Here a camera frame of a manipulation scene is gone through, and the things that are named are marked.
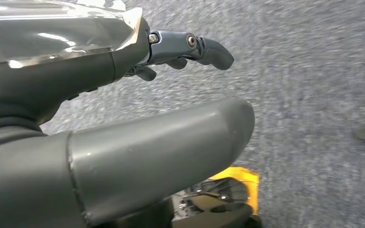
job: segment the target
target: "yellow plastic part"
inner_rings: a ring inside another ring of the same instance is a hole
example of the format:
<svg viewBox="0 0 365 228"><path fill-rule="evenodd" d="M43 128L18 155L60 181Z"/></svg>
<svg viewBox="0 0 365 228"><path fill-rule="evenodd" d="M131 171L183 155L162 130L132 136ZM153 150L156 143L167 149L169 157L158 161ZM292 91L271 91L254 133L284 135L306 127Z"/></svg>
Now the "yellow plastic part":
<svg viewBox="0 0 365 228"><path fill-rule="evenodd" d="M222 172L210 177L211 180L223 179L231 177L241 181L246 187L249 194L247 204L252 206L254 215L258 214L258 184L259 174L252 172L243 167L229 167Z"/></svg>

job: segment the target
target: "gray carpet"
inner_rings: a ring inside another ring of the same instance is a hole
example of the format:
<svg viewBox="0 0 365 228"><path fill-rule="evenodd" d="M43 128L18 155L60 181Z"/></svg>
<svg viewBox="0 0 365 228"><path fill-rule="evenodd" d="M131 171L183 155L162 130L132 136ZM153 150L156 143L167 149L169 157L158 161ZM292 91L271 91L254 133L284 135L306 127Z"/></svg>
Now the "gray carpet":
<svg viewBox="0 0 365 228"><path fill-rule="evenodd" d="M365 228L365 0L131 0L152 28L214 38L221 72L157 66L62 105L47 133L129 120L225 97L252 102L256 131L237 164L261 174L267 228Z"/></svg>

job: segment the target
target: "metal bolt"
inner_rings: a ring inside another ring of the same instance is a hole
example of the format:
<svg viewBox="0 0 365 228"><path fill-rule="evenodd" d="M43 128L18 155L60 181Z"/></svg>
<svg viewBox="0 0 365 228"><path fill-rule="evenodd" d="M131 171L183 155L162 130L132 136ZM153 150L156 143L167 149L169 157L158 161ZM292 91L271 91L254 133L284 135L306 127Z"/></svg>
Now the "metal bolt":
<svg viewBox="0 0 365 228"><path fill-rule="evenodd" d="M187 35L187 45L191 49L195 49L196 48L196 38L193 35L191 35L191 34L188 34Z"/></svg>
<svg viewBox="0 0 365 228"><path fill-rule="evenodd" d="M159 37L156 34L149 35L149 43L154 44L159 41Z"/></svg>
<svg viewBox="0 0 365 228"><path fill-rule="evenodd" d="M178 205L178 208L180 210L185 210L187 208L187 203L184 200L181 200L180 205Z"/></svg>

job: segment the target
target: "black wheel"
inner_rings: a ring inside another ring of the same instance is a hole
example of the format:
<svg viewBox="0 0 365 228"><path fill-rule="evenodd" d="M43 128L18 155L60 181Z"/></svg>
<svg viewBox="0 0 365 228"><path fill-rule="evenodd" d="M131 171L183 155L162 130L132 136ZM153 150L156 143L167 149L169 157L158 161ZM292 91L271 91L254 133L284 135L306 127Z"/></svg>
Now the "black wheel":
<svg viewBox="0 0 365 228"><path fill-rule="evenodd" d="M258 215L251 215L246 228L262 228L261 218Z"/></svg>

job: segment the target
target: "robotic hand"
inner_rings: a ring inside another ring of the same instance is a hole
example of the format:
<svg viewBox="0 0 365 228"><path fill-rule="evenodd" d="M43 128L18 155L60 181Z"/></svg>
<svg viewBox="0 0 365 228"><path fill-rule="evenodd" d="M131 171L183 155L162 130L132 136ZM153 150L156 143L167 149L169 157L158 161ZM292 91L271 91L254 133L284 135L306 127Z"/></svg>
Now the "robotic hand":
<svg viewBox="0 0 365 228"><path fill-rule="evenodd" d="M234 61L214 40L150 30L139 8L0 1L0 228L123 227L120 218L229 167L254 129L251 105L238 99L80 132L39 128L80 93L124 76L151 81L148 66L187 60L221 70ZM250 211L239 208L204 216L227 227ZM171 227L172 215L156 216L166 222L145 227ZM209 227L195 222L175 227Z"/></svg>
<svg viewBox="0 0 365 228"><path fill-rule="evenodd" d="M150 58L133 67L127 75L138 75L145 81L152 81L156 72L146 65L167 64L174 69L183 69L189 60L203 65L212 64L219 70L227 70L234 62L230 52L215 40L197 37L188 32L167 30L151 31L149 36Z"/></svg>

